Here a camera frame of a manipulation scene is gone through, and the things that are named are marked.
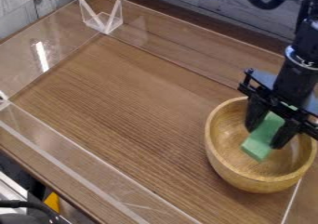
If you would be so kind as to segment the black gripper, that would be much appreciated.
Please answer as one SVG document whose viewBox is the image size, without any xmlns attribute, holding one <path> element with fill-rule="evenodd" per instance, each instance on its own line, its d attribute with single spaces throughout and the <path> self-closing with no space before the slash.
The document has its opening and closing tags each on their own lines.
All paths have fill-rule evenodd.
<svg viewBox="0 0 318 224">
<path fill-rule="evenodd" d="M 318 139 L 318 125 L 308 117 L 318 118 L 318 96 L 314 87 L 318 84 L 318 52 L 303 58 L 299 52 L 287 46 L 284 61 L 279 73 L 248 68 L 237 91 L 247 96 L 244 126 L 252 132 L 268 112 L 283 120 L 278 128 L 271 147 L 282 149 L 296 133 L 304 133 Z"/>
</svg>

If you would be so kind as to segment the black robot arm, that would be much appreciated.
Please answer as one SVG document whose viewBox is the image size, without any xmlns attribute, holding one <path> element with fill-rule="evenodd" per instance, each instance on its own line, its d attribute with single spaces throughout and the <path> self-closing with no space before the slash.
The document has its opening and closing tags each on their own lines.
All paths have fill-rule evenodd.
<svg viewBox="0 0 318 224">
<path fill-rule="evenodd" d="M 263 10 L 278 8 L 288 0 L 247 0 Z M 282 148 L 294 135 L 303 133 L 318 139 L 318 0 L 300 2 L 294 38 L 284 49 L 279 73 L 247 69 L 237 90 L 247 96 L 245 128 L 252 131 L 271 112 L 283 119 L 269 140 L 274 149 Z"/>
</svg>

